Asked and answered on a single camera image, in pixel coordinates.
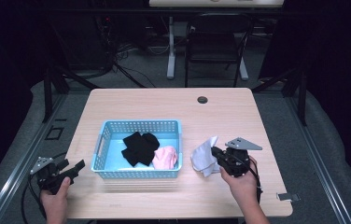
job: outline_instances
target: cable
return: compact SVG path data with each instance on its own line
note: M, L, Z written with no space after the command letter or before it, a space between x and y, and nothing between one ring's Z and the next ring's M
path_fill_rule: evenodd
M153 87L156 88L155 84L153 84L153 83L151 82L151 80L149 79L149 77L147 77L147 75L145 75L144 73L139 72L139 71L136 71L136 70L133 70L132 68L124 67L124 66L122 66L122 68L123 68L123 69L126 69L126 70L130 70L130 71L134 71L134 72L136 72L136 73L138 73L138 74L143 75L143 76L148 80L148 82L149 82Z

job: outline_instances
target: wooden table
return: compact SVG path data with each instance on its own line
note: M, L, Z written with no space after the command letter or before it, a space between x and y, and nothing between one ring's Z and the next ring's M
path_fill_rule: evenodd
M205 96L206 104L197 99ZM106 179L91 170L91 158L103 122L107 119L179 119L182 128L183 167L178 178ZM66 158L70 165L85 160L68 194L70 218L208 218L242 217L229 186L220 174L192 168L190 155L201 143L218 136L216 146L243 137L261 147L249 151L259 163L263 186L261 206L268 217L292 213L260 113L249 89L106 89L94 90L86 103Z

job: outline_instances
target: black cable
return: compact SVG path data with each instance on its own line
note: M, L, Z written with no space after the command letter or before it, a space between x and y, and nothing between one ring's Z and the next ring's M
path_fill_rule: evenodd
M134 69L132 69L132 68L124 67L124 66L122 66L122 68L123 68L123 69L126 69L126 70L130 70L130 71L134 71L134 72L136 72L136 73L138 73L138 74L143 75L143 76L148 80L148 82L149 82L153 87L156 88L155 84L153 84L152 81L151 81L151 80L147 77L147 75L145 75L144 73L139 72L139 71L137 71L137 70L134 70Z
M125 75L128 79L130 79L134 84L136 84L137 86L141 87L141 88L146 88L146 86L144 86L143 84L141 84L140 82L138 82L134 77L132 77L127 71L125 71L119 64L114 63L114 65L118 68L118 70L120 70L120 72Z
M27 191L27 187L28 185L26 184L26 186L23 189L23 193L21 194L21 217L23 218L23 222L24 224L28 224L27 218L26 218L26 214L24 211L24 197Z

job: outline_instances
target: person's arm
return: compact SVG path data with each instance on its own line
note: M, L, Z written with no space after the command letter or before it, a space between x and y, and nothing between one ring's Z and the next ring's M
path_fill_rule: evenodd
M250 165L254 172L257 172L256 167ZM268 218L262 211L257 200L257 180L251 172L247 172L243 176L233 177L228 175L224 168L220 167L222 178L228 183L231 188L231 193L239 205L245 216L247 224L266 224L269 223Z
M47 214L47 224L64 224L67 221L67 191L71 179L66 177L57 194L41 190L41 202Z

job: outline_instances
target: gray carpet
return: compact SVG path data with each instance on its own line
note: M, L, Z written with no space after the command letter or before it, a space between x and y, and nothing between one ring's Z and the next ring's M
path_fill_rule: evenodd
M260 84L257 77L267 44L268 41L263 38L251 37L249 39L245 61L250 79L239 81L238 87L254 88ZM166 78L167 52L153 54L149 51L131 50L128 57L120 60L119 64L145 74L129 70L138 81L150 88L153 88L153 85L157 88L182 88L184 85L183 54L182 46L179 46L176 52L175 79L173 80ZM90 81L104 88L137 88L120 71L92 78ZM34 156L36 158L37 156L52 157L68 149L89 95L89 91L79 83L73 80L68 80L68 83L71 87L68 95L61 96L54 92L54 100L58 100L56 102L61 106L58 111L55 111L51 122L46 124L46 128L43 128L41 123L44 118L43 84L38 83L32 88L35 96L33 105L0 166L0 193L14 168L20 165L21 157L27 150L36 148L37 154ZM279 92L280 88L281 83L274 85L266 92L256 93L254 96L286 188L290 193L298 193L301 200L292 203L294 212L291 216L271 217L270 220L272 223L286 224L341 223L331 206L328 193L323 188L317 170L312 164L310 148L301 132L301 126L293 117L295 112L290 106L293 105L293 100L283 98ZM344 162L342 141L319 103L310 94L307 97L306 116L307 130L314 138L330 177L351 216L351 170ZM58 140L45 140L50 128L63 129ZM35 139L38 133L43 133L41 139ZM32 167L35 160L24 165ZM3 205L4 213L0 214L0 223L23 223L21 192L25 183L26 178L17 186L18 190L14 195L10 196L8 204ZM24 208L29 223L44 223L45 220L40 216L35 201L28 191L24 200ZM87 221L69 220L69 223L87 223Z

